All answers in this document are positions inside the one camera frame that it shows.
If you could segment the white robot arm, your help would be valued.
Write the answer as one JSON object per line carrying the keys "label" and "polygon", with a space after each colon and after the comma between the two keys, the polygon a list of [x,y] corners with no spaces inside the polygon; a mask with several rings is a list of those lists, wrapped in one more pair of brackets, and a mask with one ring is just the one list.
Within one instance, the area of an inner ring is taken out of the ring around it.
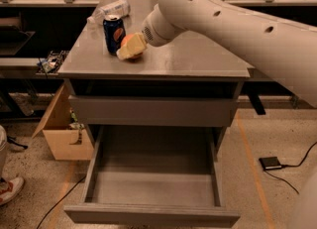
{"label": "white robot arm", "polygon": [[180,34],[199,33],[254,66],[311,106],[317,106],[317,30],[236,7],[224,0],[158,0],[142,29],[117,50],[135,57]]}

